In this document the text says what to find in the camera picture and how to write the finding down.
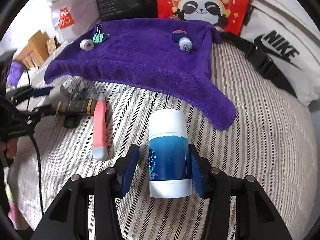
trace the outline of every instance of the blue label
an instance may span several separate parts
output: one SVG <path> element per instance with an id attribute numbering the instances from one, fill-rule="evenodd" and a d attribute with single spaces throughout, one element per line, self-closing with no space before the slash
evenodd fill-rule
<path id="1" fill-rule="evenodd" d="M 188 139 L 157 137 L 149 141 L 150 180 L 191 179 Z"/>

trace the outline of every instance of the circular logo on bottle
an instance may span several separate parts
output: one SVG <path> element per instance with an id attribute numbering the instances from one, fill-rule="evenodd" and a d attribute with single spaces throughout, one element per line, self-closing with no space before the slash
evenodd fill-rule
<path id="1" fill-rule="evenodd" d="M 153 149 L 149 149 L 149 169 L 150 173 L 154 170 L 156 166 L 156 155 Z"/>

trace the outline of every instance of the strap buckle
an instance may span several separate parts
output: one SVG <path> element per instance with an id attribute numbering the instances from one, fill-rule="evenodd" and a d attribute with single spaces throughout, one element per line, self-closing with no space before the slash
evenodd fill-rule
<path id="1" fill-rule="evenodd" d="M 254 43 L 250 44 L 245 57 L 253 64 L 256 71 L 266 79 L 274 78 L 279 72 L 269 55 Z"/>

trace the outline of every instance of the panda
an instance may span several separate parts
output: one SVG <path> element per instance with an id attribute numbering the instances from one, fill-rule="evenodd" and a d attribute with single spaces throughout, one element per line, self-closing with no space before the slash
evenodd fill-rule
<path id="1" fill-rule="evenodd" d="M 222 11 L 219 0 L 186 0 L 179 3 L 174 15 L 180 20 L 202 20 L 223 29 L 228 25 L 228 18 Z"/>

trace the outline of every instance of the white bag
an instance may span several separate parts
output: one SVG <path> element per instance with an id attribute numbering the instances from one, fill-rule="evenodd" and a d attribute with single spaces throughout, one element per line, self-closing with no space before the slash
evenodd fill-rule
<path id="1" fill-rule="evenodd" d="M 59 43 L 72 42 L 99 18 L 96 0 L 47 0 Z"/>
<path id="2" fill-rule="evenodd" d="M 253 11 L 240 36 L 254 42 L 286 76 L 306 106 L 320 98 L 320 35 L 278 0 L 252 0 Z"/>

